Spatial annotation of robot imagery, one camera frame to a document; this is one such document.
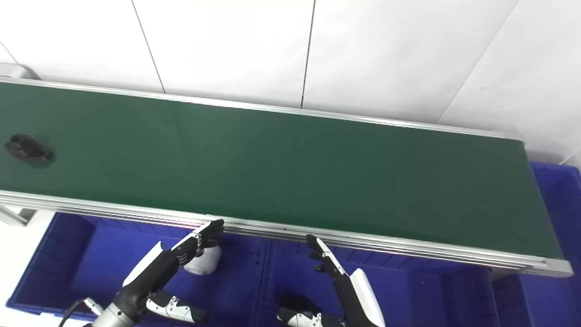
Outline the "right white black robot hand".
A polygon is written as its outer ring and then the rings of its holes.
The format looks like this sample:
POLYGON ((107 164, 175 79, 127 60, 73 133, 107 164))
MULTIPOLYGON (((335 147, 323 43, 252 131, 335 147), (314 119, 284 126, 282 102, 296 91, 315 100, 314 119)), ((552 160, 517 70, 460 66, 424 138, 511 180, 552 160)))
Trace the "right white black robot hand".
POLYGON ((348 274, 325 242, 313 234, 305 236, 309 257, 319 263, 316 273, 326 273, 334 287, 343 315, 326 314, 309 298, 285 294, 276 318, 289 327, 384 327, 383 313, 369 279, 361 268, 348 274))

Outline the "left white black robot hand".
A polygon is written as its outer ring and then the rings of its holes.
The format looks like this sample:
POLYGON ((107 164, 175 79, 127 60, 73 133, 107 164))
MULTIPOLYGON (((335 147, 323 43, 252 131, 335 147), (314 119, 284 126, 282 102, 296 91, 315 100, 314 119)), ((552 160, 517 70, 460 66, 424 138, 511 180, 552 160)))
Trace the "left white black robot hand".
POLYGON ((207 311, 191 306, 163 288, 180 268, 201 257, 207 248, 218 246, 224 223, 223 219, 207 222, 170 250, 164 250, 158 242, 125 278, 121 290, 100 315, 103 321, 94 321, 93 326, 134 327, 147 311, 183 322, 206 323, 207 311))

